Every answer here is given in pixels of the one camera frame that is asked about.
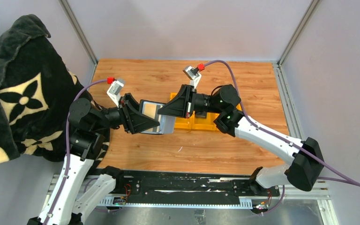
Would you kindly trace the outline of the black leather card holder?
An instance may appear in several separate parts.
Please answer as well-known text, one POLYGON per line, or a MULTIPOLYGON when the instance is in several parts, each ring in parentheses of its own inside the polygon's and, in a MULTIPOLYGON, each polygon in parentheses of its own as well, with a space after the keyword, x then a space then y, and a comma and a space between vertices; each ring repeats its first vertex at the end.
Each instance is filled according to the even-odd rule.
POLYGON ((143 131, 142 134, 164 135, 172 134, 174 132, 176 118, 173 116, 158 114, 158 110, 161 109, 164 105, 165 103, 148 101, 144 99, 140 101, 141 113, 159 122, 159 126, 147 129, 143 131))

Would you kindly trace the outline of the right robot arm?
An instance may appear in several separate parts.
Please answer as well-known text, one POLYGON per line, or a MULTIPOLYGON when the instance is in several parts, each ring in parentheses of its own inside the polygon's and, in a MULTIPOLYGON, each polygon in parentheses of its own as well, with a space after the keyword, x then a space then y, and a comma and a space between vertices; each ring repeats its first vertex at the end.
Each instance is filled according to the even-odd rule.
POLYGON ((184 84, 158 114, 189 118, 193 113, 216 113, 214 124, 220 132, 253 142, 282 159, 283 165, 255 169, 249 182, 252 194, 259 196, 268 188, 288 184, 311 191, 323 169, 318 142, 310 137, 293 138, 260 124, 237 108, 240 102, 231 84, 220 86, 212 95, 199 94, 184 84))

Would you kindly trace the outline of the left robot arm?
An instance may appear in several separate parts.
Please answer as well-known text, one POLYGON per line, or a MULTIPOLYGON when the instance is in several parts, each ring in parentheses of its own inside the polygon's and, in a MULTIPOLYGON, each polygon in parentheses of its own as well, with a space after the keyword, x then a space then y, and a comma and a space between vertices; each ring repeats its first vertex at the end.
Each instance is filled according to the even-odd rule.
POLYGON ((142 114, 141 105, 131 94, 119 100, 119 106, 99 110, 85 98, 76 97, 69 109, 66 124, 66 149, 60 179, 38 217, 29 225, 83 225, 98 203, 110 192, 121 193, 125 187, 124 172, 108 166, 95 183, 78 196, 82 183, 103 147, 103 131, 118 129, 138 134, 159 126, 155 118, 142 114))

